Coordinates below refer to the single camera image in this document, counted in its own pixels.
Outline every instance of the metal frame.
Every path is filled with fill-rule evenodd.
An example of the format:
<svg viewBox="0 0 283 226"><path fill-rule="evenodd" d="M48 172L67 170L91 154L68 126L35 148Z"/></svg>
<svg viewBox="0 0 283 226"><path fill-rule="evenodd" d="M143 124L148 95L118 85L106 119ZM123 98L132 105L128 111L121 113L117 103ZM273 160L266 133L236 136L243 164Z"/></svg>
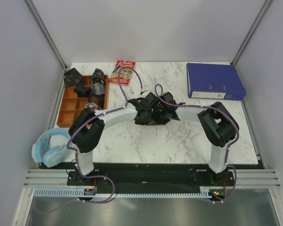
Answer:
<svg viewBox="0 0 283 226"><path fill-rule="evenodd" d="M58 51L51 35L49 34L44 22L42 21L35 5L32 0L23 0L27 5L28 10L32 14L34 20L36 21L38 27L40 28L44 38L46 39L48 45L55 54L57 60L64 70L67 69L67 65L63 60L60 52ZM273 0L265 0L260 11L258 12L252 26L250 27L246 37L244 38L236 56L233 59L232 64L236 65L239 61L241 55L246 49L248 43L250 42L253 34L257 30L260 22L262 21L264 15L270 8ZM63 80L61 81L55 105L52 110L52 115L48 123L48 128L51 129L54 126L55 118L58 114L59 103L62 99L62 94L64 90ZM258 159L260 158L259 146L252 128L252 124L249 118L249 114L244 102L242 102L243 111L247 121L247 125L250 130L250 135L252 142L254 144L255 152ZM67 186L67 177L68 174L63 169L30 169L28 171L25 185L21 194L21 199L19 201L17 211L15 214L13 226L23 226L25 225L29 209L32 204L33 196L36 189L42 188L52 188L52 189L62 189L62 190L73 190L86 188L84 186ZM214 189L216 187L203 187L202 189ZM237 170L237 185L236 189L259 189L266 188L269 189L270 195L272 197L273 205L281 226L283 226L283 191L280 187L276 172L272 169L238 169Z"/></svg>
<svg viewBox="0 0 283 226"><path fill-rule="evenodd" d="M244 50L246 49L248 43L250 42L253 34L255 33L255 31L257 30L260 22L262 21L264 15L266 14L266 12L268 11L269 7L271 6L273 0L265 0L265 2L263 3L260 11L258 12L253 24L251 25L247 35L245 36L236 56L234 57L232 64L236 65L238 60L240 59L241 55L243 54Z"/></svg>
<svg viewBox="0 0 283 226"><path fill-rule="evenodd" d="M199 193L188 194L114 194L112 198L212 198L209 189L201 188ZM85 188L36 188L35 197L73 197L73 198L108 198L110 194L90 195L85 193Z"/></svg>
<svg viewBox="0 0 283 226"><path fill-rule="evenodd" d="M65 61L63 60L57 46L55 45L51 35L49 34L44 22L42 21L42 18L40 14L38 13L37 8L34 6L32 0L23 0L26 4L28 10L32 14L35 22L37 23L38 27L40 28L45 40L47 41L48 45L50 46L51 50L53 51L54 55L56 56L57 60L59 61L60 65L63 69L67 69L67 65Z"/></svg>

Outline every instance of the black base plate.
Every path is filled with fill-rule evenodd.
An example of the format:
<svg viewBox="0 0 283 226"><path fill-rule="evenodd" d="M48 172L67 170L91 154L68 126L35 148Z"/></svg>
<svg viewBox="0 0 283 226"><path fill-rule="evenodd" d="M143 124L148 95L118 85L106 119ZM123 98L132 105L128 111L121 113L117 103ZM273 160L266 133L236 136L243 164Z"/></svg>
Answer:
<svg viewBox="0 0 283 226"><path fill-rule="evenodd" d="M128 165L128 163L117 163L118 165ZM53 166L53 167L50 167L48 168L47 166L44 165L44 163L41 163L41 166L40 166L40 169L43 169L43 170L64 170L64 169L74 169L74 165L75 163L74 162L61 162L60 164L56 165L56 166ZM172 164L151 164L151 165L160 165L160 166L167 166L169 167L170 165ZM208 165L207 164L180 164L180 165L188 165L188 166L196 166L196 167L203 167L203 169L205 169ZM247 165L247 164L244 164L244 165L237 165L235 164L234 165L235 168L237 170L263 170L264 169L264 166L263 166L263 163L261 160L258 160L258 164L250 164L250 165Z"/></svg>
<svg viewBox="0 0 283 226"><path fill-rule="evenodd" d="M93 179L82 178L77 171L69 172L68 186L93 186ZM116 194L199 193L200 186L233 185L233 174L225 170L213 173L208 165L195 164L119 164L95 163L89 176L104 175L112 179ZM112 190L109 181L98 178L97 193Z"/></svg>

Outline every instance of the red book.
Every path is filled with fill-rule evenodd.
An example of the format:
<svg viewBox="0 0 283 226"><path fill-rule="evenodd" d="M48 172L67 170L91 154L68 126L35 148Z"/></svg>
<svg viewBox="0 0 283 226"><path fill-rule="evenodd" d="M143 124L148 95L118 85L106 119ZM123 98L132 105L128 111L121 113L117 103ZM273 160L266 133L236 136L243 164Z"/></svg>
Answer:
<svg viewBox="0 0 283 226"><path fill-rule="evenodd" d="M121 67L131 67L131 68L135 68L135 62L133 61L124 61L123 60L118 60L117 61L117 64L115 65L115 68L114 69L118 69L112 73L111 75L111 78L109 80L109 83L112 83L112 84L118 84L118 79L117 79L117 76L118 76L118 72L120 70ZM119 79L120 79L120 82L122 85L124 86L128 86L129 83L130 83L130 80L132 78L132 73L133 71L130 70L130 69L123 69L121 71L121 74L119 76Z"/></svg>

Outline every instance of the headphone ear cup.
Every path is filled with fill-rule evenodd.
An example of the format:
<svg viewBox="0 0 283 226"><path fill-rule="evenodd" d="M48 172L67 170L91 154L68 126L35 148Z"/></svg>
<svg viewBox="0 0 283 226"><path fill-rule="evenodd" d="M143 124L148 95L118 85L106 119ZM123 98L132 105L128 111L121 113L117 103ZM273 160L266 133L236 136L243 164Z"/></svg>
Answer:
<svg viewBox="0 0 283 226"><path fill-rule="evenodd" d="M32 147L32 157L34 162L43 162L43 142L42 141L38 141L36 143L33 144Z"/></svg>
<svg viewBox="0 0 283 226"><path fill-rule="evenodd" d="M69 154L69 150L66 148L66 145L56 146L50 149L43 156L43 163L47 167L52 167L63 162Z"/></svg>

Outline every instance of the metal floor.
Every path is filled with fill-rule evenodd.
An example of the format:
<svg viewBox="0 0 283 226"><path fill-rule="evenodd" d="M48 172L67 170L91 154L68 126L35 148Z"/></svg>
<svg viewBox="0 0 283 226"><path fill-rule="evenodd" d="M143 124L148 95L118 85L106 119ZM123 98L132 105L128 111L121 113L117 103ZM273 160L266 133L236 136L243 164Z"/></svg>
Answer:
<svg viewBox="0 0 283 226"><path fill-rule="evenodd" d="M34 197L40 211L73 198ZM51 214L31 207L27 226L278 226L268 190L235 190L223 204L197 199L116 198L105 204L74 202Z"/></svg>

